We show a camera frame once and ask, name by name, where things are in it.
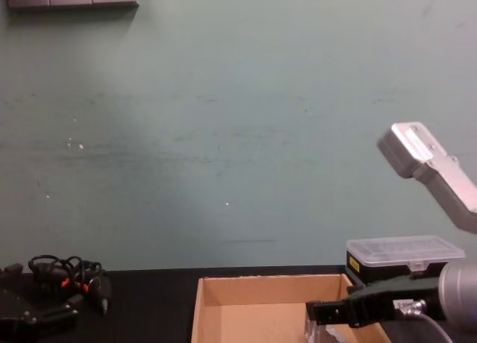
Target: gray cable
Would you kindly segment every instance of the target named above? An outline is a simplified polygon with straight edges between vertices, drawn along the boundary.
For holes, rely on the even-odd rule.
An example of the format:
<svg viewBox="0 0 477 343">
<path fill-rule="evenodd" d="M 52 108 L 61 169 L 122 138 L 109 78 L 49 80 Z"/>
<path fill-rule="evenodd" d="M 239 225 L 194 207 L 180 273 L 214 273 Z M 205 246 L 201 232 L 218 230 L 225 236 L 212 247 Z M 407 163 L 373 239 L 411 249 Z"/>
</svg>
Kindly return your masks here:
<svg viewBox="0 0 477 343">
<path fill-rule="evenodd" d="M 446 340 L 447 343 L 454 343 L 452 339 L 449 337 L 447 332 L 439 325 L 438 322 L 430 318 L 428 315 L 424 315 L 423 313 L 421 314 L 416 314 L 416 315 L 409 315 L 408 318 L 415 318 L 415 319 L 422 319 L 424 321 L 428 321 L 430 324 L 434 326 L 434 328 L 440 333 L 442 338 Z"/>
</svg>

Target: table surface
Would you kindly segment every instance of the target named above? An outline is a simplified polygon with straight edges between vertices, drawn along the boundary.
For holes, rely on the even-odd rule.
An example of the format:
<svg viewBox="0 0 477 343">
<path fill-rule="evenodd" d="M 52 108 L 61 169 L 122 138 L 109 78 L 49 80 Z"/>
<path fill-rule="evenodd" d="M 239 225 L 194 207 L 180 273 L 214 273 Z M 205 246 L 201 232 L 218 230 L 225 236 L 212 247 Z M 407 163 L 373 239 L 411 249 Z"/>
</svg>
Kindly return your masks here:
<svg viewBox="0 0 477 343">
<path fill-rule="evenodd" d="M 197 284 L 202 277 L 343 272 L 340 265 L 111 272 L 114 297 L 108 315 L 102 316 L 86 306 L 75 331 L 42 342 L 189 343 Z M 39 303 L 31 277 L 23 277 L 17 290 L 32 303 Z M 393 343 L 443 342 L 426 322 L 394 321 L 382 326 Z M 443 327 L 455 343 L 477 342 L 477 336 L 456 333 L 445 323 Z"/>
</svg>

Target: plastic container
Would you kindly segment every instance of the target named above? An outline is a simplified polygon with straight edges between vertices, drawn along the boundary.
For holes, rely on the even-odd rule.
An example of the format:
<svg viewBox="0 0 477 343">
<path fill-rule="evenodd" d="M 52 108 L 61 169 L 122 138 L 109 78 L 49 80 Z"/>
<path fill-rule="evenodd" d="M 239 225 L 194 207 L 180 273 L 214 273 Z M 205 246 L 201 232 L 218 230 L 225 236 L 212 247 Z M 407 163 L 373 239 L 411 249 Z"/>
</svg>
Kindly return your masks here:
<svg viewBox="0 0 477 343">
<path fill-rule="evenodd" d="M 347 268 L 363 283 L 402 275 L 438 277 L 465 252 L 437 236 L 406 236 L 347 242 Z"/>
</svg>

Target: open cardboard box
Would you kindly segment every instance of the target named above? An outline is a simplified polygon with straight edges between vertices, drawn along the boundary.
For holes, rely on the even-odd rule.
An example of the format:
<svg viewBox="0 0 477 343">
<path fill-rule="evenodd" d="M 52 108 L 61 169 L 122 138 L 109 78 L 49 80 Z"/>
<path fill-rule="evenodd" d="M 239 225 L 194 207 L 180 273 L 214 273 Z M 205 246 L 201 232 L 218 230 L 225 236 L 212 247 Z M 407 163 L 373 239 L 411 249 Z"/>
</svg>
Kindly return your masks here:
<svg viewBox="0 0 477 343">
<path fill-rule="evenodd" d="M 344 274 L 203 278 L 192 343 L 305 343 L 305 302 L 347 296 Z M 349 343 L 390 343 L 379 324 L 336 325 Z"/>
</svg>

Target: wall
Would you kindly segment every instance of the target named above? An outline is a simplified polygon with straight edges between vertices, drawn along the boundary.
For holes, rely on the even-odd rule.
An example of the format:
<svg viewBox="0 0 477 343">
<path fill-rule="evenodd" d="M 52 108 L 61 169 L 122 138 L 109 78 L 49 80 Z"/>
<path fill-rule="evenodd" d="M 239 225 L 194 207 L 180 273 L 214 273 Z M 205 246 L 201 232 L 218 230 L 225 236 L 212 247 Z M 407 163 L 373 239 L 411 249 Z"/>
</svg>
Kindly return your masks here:
<svg viewBox="0 0 477 343">
<path fill-rule="evenodd" d="M 375 147 L 417 119 L 477 178 L 475 0 L 139 3 L 0 0 L 1 265 L 336 264 L 416 234 L 477 257 Z"/>
</svg>

